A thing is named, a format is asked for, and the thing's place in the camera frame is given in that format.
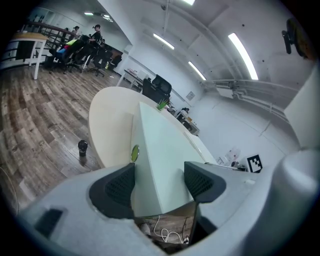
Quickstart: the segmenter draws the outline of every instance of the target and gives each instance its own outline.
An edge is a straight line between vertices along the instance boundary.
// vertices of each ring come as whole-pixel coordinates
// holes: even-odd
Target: white ceiling
[[[175,46],[175,50],[169,52],[190,72],[193,70],[187,61],[192,61],[207,80],[250,79],[242,57],[228,38],[232,33],[237,34],[246,48],[259,81],[295,89],[286,91],[251,82],[243,85],[253,88],[256,94],[261,90],[268,91],[275,99],[291,98],[314,65],[300,57],[294,47],[292,54],[286,53],[281,32],[292,15],[277,0],[196,0],[192,6],[182,0],[118,1],[124,10],[129,6],[123,15],[135,18],[132,28],[150,37],[153,33],[162,36]],[[167,11],[162,10],[161,5],[168,6]]]

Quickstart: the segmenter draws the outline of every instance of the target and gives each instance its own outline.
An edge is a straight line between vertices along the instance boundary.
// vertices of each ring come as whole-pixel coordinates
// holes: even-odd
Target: green plant
[[[162,111],[167,104],[168,104],[168,101],[162,99],[162,100],[160,100],[160,102],[156,105],[156,108],[157,108],[158,110]]]

